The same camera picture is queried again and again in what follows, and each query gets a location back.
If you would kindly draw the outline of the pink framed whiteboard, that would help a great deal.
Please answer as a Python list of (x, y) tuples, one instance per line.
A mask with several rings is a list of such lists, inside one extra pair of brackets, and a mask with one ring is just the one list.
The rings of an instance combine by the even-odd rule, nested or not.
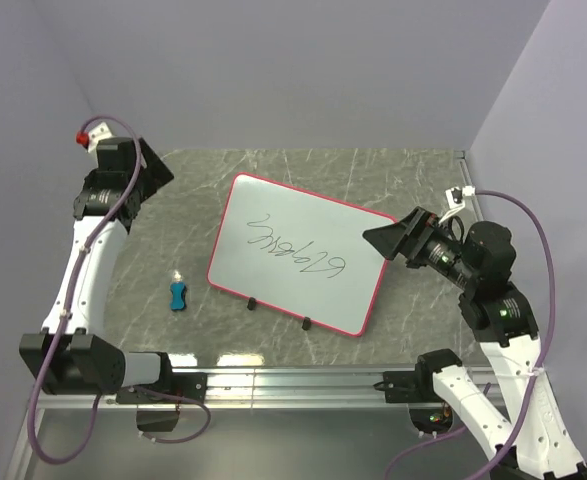
[(350, 337), (366, 329), (387, 262), (363, 237), (391, 215), (249, 173), (230, 187), (209, 284)]

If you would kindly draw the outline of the blue whiteboard eraser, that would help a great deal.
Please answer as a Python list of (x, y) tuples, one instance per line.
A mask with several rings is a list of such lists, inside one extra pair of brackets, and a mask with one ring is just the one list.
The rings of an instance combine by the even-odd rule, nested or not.
[(169, 308), (173, 312), (184, 311), (187, 308), (186, 293), (187, 285), (183, 281), (174, 281), (170, 284)]

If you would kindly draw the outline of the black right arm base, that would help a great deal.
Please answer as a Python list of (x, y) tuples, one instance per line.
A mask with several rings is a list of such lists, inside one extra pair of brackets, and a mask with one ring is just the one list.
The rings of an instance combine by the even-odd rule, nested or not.
[(409, 419), (419, 435), (439, 436), (453, 426), (452, 409), (437, 395), (424, 390), (414, 371), (385, 371), (373, 384), (387, 404), (405, 404)]

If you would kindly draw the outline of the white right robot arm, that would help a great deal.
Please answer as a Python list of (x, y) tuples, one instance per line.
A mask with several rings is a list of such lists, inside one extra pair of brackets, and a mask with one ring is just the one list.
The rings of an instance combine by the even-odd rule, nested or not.
[(210, 285), (335, 332), (362, 335), (389, 262), (429, 267), (455, 285), (459, 309), (497, 377), (500, 415), (461, 360), (421, 355), (414, 391), (449, 405), (482, 446), (494, 479), (587, 479), (543, 360), (550, 345), (527, 298), (511, 281), (510, 231), (459, 218), (471, 186), (447, 191), (447, 211), (405, 218), (250, 173), (232, 181), (210, 258)]

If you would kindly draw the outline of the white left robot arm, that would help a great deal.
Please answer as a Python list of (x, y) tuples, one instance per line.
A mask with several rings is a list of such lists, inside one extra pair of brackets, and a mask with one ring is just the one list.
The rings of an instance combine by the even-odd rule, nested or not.
[[(105, 340), (107, 289), (142, 204), (173, 178), (143, 139), (79, 133), (96, 167), (74, 202), (73, 246), (50, 313), (19, 352), (35, 389), (111, 395), (140, 388), (153, 402), (176, 391), (169, 356)], [(234, 178), (208, 283), (224, 292), (351, 336), (367, 325), (386, 262), (364, 232), (394, 218), (249, 173)]]

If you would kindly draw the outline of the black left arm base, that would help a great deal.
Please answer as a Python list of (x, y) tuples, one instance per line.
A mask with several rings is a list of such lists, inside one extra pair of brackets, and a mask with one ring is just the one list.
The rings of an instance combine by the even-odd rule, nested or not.
[(173, 443), (176, 441), (161, 440), (158, 435), (173, 433), (178, 421), (185, 417), (188, 407), (194, 407), (204, 414), (204, 424), (187, 438), (197, 438), (208, 428), (212, 415), (205, 405), (207, 387), (206, 373), (178, 373), (172, 376), (167, 386), (146, 385), (122, 389), (116, 394), (114, 404), (135, 408), (136, 426), (142, 437), (159, 443)]

